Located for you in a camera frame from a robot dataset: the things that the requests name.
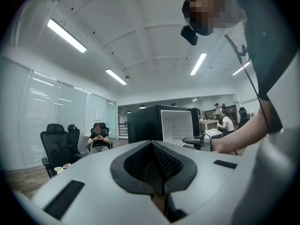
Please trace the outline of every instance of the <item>man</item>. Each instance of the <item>man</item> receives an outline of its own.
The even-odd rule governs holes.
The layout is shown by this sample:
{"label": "man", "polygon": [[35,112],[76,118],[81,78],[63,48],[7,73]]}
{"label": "man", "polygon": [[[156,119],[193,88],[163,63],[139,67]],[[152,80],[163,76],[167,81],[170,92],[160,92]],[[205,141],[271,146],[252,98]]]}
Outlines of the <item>man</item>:
{"label": "man", "polygon": [[88,146],[93,144],[93,148],[90,150],[88,155],[103,152],[109,150],[107,144],[109,143],[109,139],[105,132],[101,131],[101,126],[98,123],[94,124],[94,132],[90,135],[88,140]]}
{"label": "man", "polygon": [[214,114],[222,114],[222,108],[220,108],[219,103],[216,103],[214,106],[216,107],[216,111],[214,112]]}
{"label": "man", "polygon": [[258,142],[268,132],[279,131],[282,125],[267,92],[292,61],[298,43],[276,4],[272,0],[185,0],[182,12],[192,29],[204,36],[214,29],[243,23],[259,99],[268,123],[267,126],[260,108],[241,129],[222,139],[213,139],[211,144],[215,151],[242,149]]}

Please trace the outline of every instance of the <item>wooden floor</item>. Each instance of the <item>wooden floor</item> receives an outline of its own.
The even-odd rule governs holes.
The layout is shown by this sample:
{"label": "wooden floor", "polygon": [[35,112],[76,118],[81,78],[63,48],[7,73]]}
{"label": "wooden floor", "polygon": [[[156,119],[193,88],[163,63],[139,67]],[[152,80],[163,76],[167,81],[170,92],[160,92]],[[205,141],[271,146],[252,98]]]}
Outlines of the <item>wooden floor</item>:
{"label": "wooden floor", "polygon": [[[128,144],[127,139],[119,139],[114,141],[113,148],[126,144]],[[237,151],[237,154],[242,156],[243,152],[244,149]],[[23,193],[29,199],[31,199],[36,191],[50,179],[44,166],[26,170],[7,171],[5,172],[5,176],[13,190]]]}

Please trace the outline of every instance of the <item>black rectangular slot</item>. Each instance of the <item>black rectangular slot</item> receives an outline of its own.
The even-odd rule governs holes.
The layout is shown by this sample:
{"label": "black rectangular slot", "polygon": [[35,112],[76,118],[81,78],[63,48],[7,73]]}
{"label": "black rectangular slot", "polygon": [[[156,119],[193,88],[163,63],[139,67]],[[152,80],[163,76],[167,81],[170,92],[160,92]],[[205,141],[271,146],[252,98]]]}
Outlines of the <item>black rectangular slot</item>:
{"label": "black rectangular slot", "polygon": [[70,181],[47,205],[44,211],[57,220],[60,220],[84,185],[83,182]]}
{"label": "black rectangular slot", "polygon": [[236,163],[230,163],[230,162],[226,162],[226,161],[222,161],[222,160],[216,160],[214,162],[214,164],[217,164],[217,165],[220,165],[220,166],[223,166],[223,167],[232,168],[232,169],[235,169],[236,166],[237,166]]}

